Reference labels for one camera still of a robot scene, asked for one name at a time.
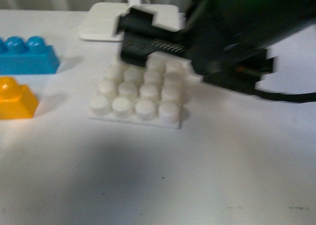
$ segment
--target white plastic base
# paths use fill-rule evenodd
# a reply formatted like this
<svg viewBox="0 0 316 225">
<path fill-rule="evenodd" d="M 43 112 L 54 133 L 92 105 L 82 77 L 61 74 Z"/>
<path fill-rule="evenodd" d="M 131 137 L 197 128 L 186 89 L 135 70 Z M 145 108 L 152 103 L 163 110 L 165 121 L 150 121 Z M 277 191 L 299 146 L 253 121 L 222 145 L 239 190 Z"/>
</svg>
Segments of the white plastic base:
<svg viewBox="0 0 316 225">
<path fill-rule="evenodd" d="M 180 29 L 179 9 L 173 5 L 142 4 L 144 10 L 156 13 L 153 24 L 170 30 Z M 79 26 L 79 36 L 90 41 L 120 42 L 122 35 L 115 35 L 117 18 L 126 13 L 127 3 L 99 2 L 92 6 Z"/>
<path fill-rule="evenodd" d="M 176 67 L 166 68 L 166 64 Z M 97 95 L 91 99 L 88 118 L 172 129 L 181 128 L 187 64 L 187 61 L 180 59 L 168 61 L 165 56 L 154 55 L 148 60 L 148 68 L 133 65 L 127 68 L 127 64 L 115 57 L 109 69 L 116 68 L 120 73 L 117 73 L 113 79 L 112 72 L 106 70 L 104 80 L 100 79 L 98 84 Z M 156 73 L 160 74 L 162 81 L 148 84 L 146 73 L 153 72 L 155 67 L 160 69 L 161 72 L 156 71 Z M 131 72 L 140 73 L 141 81 L 139 78 L 131 78 L 129 74 Z M 165 78 L 171 73 L 177 75 L 174 82 L 172 79 Z"/>
</svg>

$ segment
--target lego stud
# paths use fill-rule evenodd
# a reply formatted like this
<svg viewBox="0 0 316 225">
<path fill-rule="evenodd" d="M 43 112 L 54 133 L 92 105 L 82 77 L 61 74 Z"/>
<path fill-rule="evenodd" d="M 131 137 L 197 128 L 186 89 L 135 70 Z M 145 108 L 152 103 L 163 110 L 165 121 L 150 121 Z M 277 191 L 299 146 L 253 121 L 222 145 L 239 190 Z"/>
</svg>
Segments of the lego stud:
<svg viewBox="0 0 316 225">
<path fill-rule="evenodd" d="M 161 74 L 165 73 L 166 62 L 162 61 L 161 58 L 151 57 L 147 60 L 146 66 L 148 70 L 158 71 Z"/>
<path fill-rule="evenodd" d="M 118 67 L 122 71 L 126 71 L 129 67 L 129 64 L 123 62 L 123 60 L 120 58 L 119 55 L 116 55 L 112 60 L 111 60 L 111 66 L 113 67 Z"/>
<path fill-rule="evenodd" d="M 39 36 L 32 36 L 26 41 L 26 46 L 31 53 L 45 53 L 48 51 L 46 43 L 43 38 Z"/>
<path fill-rule="evenodd" d="M 165 73 L 164 75 L 164 86 L 176 86 L 182 89 L 182 78 L 181 75 L 175 72 Z"/>
<path fill-rule="evenodd" d="M 124 72 L 124 81 L 133 82 L 136 85 L 141 85 L 143 82 L 142 72 L 135 67 L 129 67 Z"/>
<path fill-rule="evenodd" d="M 118 94 L 131 100 L 135 100 L 138 96 L 137 86 L 132 82 L 123 82 L 118 87 Z"/>
<path fill-rule="evenodd" d="M 0 38 L 0 54 L 5 53 L 6 51 L 7 49 L 3 43 L 3 40 Z"/>
<path fill-rule="evenodd" d="M 173 124 L 179 120 L 180 108 L 174 102 L 165 102 L 159 106 L 158 115 L 163 123 Z"/>
<path fill-rule="evenodd" d="M 8 51 L 12 54 L 22 54 L 27 51 L 26 45 L 21 37 L 12 36 L 5 42 Z"/>
<path fill-rule="evenodd" d="M 166 72 L 175 72 L 180 74 L 181 76 L 184 76 L 184 69 L 182 63 L 177 60 L 170 60 L 166 63 Z"/>
<path fill-rule="evenodd" d="M 181 91 L 176 86 L 166 86 L 161 90 L 161 100 L 181 103 Z"/>
<path fill-rule="evenodd" d="M 126 97 L 118 97 L 112 102 L 112 109 L 114 114 L 122 119 L 132 116 L 133 104 L 130 99 Z"/>
<path fill-rule="evenodd" d="M 118 94 L 117 85 L 111 80 L 103 80 L 98 85 L 98 93 L 107 96 L 108 98 L 114 98 Z"/>
<path fill-rule="evenodd" d="M 139 95 L 142 99 L 157 101 L 159 100 L 159 89 L 154 84 L 144 84 L 139 89 Z"/>
<path fill-rule="evenodd" d="M 95 115 L 107 115 L 111 111 L 110 100 L 104 95 L 97 95 L 93 97 L 89 104 L 90 109 Z"/>
<path fill-rule="evenodd" d="M 135 104 L 135 113 L 140 120 L 152 120 L 156 117 L 156 111 L 156 105 L 151 100 L 144 99 Z"/>
<path fill-rule="evenodd" d="M 123 74 L 121 69 L 116 66 L 110 67 L 105 72 L 105 79 L 111 80 L 120 84 L 123 81 Z"/>
<path fill-rule="evenodd" d="M 0 98 L 2 100 L 15 98 L 20 94 L 20 88 L 14 78 L 0 78 Z"/>
<path fill-rule="evenodd" d="M 161 86 L 162 84 L 162 74 L 158 71 L 150 70 L 144 74 L 145 84 L 155 84 Z"/>
</svg>

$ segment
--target yellow lego brick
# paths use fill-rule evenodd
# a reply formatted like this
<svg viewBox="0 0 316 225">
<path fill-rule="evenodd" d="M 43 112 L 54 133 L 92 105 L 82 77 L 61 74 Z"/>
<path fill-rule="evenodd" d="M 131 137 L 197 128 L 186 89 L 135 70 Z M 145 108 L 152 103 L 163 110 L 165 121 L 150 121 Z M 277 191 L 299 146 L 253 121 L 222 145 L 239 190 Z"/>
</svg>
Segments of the yellow lego brick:
<svg viewBox="0 0 316 225">
<path fill-rule="evenodd" d="M 0 77 L 0 120 L 32 118 L 39 102 L 27 85 Z"/>
</svg>

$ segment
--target black cable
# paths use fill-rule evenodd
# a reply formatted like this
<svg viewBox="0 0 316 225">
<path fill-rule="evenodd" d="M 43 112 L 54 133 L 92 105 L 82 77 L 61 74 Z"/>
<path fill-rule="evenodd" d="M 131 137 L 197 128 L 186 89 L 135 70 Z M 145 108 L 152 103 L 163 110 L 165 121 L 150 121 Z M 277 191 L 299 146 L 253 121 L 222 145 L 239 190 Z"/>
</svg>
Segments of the black cable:
<svg viewBox="0 0 316 225">
<path fill-rule="evenodd" d="M 305 94 L 283 94 L 255 89 L 254 94 L 260 98 L 272 101 L 286 101 L 292 103 L 306 103 L 316 101 L 316 92 Z"/>
</svg>

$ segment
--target white lego brick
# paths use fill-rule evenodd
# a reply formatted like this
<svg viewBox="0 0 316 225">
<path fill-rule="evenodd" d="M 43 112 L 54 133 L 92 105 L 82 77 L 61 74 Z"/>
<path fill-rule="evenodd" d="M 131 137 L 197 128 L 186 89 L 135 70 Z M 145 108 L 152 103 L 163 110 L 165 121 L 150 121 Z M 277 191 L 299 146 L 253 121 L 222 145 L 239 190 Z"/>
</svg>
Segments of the white lego brick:
<svg viewBox="0 0 316 225">
<path fill-rule="evenodd" d="M 146 68 L 113 58 L 89 104 L 90 119 L 179 129 L 186 63 L 150 56 Z"/>
</svg>

